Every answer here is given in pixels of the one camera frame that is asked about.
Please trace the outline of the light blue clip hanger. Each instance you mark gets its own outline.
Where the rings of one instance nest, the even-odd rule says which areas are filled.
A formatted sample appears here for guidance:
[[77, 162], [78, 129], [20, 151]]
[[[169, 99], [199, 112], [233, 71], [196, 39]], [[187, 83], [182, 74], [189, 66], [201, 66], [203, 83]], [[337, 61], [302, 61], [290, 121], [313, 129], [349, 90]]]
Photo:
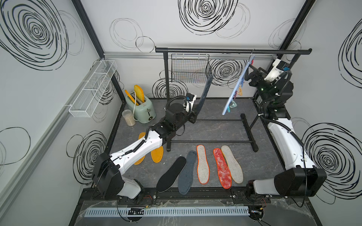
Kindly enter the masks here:
[[225, 107], [224, 107], [224, 109], [223, 109], [223, 111], [222, 111], [222, 115], [225, 115], [225, 114], [226, 114], [227, 109], [228, 109], [228, 107], [230, 106], [231, 101], [233, 101], [235, 94], [237, 94], [237, 92], [238, 92], [238, 90], [239, 90], [239, 86], [240, 86], [240, 85], [243, 83], [243, 81], [244, 81], [244, 77], [245, 77], [245, 75], [246, 75], [246, 72], [247, 72], [248, 67], [251, 65], [252, 61], [255, 59], [255, 55], [253, 54], [253, 52], [254, 52], [254, 51], [251, 51], [251, 53], [250, 53], [249, 59], [248, 59], [246, 65], [245, 65], [245, 67], [244, 67], [244, 69], [243, 69], [243, 71], [242, 71], [239, 79], [237, 80], [236, 85], [235, 85], [234, 89], [232, 90], [232, 93], [231, 93], [230, 97], [228, 98], [228, 100], [227, 100], [227, 102], [226, 102], [226, 104], [225, 104]]

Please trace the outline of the yellow felt insole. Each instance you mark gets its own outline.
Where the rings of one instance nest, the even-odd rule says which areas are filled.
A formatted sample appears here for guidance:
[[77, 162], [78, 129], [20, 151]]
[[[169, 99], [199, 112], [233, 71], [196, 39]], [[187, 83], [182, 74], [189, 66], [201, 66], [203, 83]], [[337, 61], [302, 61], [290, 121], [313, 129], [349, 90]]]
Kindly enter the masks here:
[[161, 162], [162, 158], [163, 158], [163, 154], [164, 154], [164, 149], [163, 147], [159, 147], [159, 148], [156, 148], [154, 150], [151, 151], [151, 158], [152, 158], [152, 161], [154, 163], [159, 163]]

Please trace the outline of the white orange-edged insole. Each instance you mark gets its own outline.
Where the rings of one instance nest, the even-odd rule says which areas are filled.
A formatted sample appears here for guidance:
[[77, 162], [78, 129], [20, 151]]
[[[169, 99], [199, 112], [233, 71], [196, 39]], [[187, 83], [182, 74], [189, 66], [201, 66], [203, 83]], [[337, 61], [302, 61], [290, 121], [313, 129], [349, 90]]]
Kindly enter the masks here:
[[198, 166], [197, 174], [199, 182], [203, 185], [207, 184], [210, 177], [210, 168], [207, 161], [206, 149], [203, 145], [197, 146]]

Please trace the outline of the dark grey felt insole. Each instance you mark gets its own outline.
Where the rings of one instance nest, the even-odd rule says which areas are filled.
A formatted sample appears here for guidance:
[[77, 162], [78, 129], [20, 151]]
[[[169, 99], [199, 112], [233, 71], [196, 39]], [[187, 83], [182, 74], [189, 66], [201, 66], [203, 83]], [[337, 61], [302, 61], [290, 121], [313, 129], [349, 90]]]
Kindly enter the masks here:
[[186, 195], [193, 183], [194, 166], [197, 160], [197, 153], [189, 151], [186, 157], [186, 164], [178, 177], [178, 191], [181, 195]]

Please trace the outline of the red orange-edged insole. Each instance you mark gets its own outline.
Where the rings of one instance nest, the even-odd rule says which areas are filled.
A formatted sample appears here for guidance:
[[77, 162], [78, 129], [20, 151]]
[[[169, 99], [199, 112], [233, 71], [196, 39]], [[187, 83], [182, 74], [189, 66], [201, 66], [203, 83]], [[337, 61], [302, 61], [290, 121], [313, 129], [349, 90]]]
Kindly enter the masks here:
[[232, 177], [229, 167], [224, 159], [221, 149], [215, 148], [213, 150], [214, 158], [217, 165], [218, 178], [221, 186], [224, 189], [230, 189], [232, 186]]

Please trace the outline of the black foam insole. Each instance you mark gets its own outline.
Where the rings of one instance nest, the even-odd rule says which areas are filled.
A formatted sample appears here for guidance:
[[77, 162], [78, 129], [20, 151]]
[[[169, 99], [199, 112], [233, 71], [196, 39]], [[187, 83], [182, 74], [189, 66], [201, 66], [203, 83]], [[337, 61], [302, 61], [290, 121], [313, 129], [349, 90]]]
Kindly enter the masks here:
[[171, 188], [185, 165], [186, 158], [183, 156], [178, 157], [167, 172], [158, 180], [156, 185], [157, 192], [162, 193]]

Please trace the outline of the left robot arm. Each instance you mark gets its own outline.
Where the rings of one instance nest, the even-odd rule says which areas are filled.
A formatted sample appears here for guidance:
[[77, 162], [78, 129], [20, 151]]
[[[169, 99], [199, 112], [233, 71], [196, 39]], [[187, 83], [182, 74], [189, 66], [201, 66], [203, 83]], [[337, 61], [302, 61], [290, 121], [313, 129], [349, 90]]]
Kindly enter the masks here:
[[196, 121], [199, 112], [198, 105], [194, 103], [196, 99], [191, 93], [170, 99], [165, 106], [165, 116], [149, 126], [143, 137], [118, 152], [98, 156], [91, 179], [103, 199], [117, 195], [134, 199], [139, 195], [142, 190], [140, 184], [123, 178], [123, 175], [143, 156], [174, 138], [186, 122]]

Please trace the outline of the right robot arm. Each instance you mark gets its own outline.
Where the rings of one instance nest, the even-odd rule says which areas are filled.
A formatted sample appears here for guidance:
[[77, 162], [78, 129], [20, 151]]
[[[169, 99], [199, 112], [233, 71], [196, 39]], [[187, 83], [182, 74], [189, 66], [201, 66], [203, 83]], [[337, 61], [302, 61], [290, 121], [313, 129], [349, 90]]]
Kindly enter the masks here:
[[271, 179], [252, 181], [253, 191], [260, 195], [313, 197], [325, 182], [327, 174], [308, 157], [286, 110], [285, 103], [293, 95], [292, 72], [284, 68], [277, 72], [274, 80], [269, 81], [264, 69], [254, 66], [251, 69], [253, 71], [245, 76], [245, 80], [256, 88], [257, 96], [261, 99], [258, 118], [267, 124], [285, 167], [284, 172]]

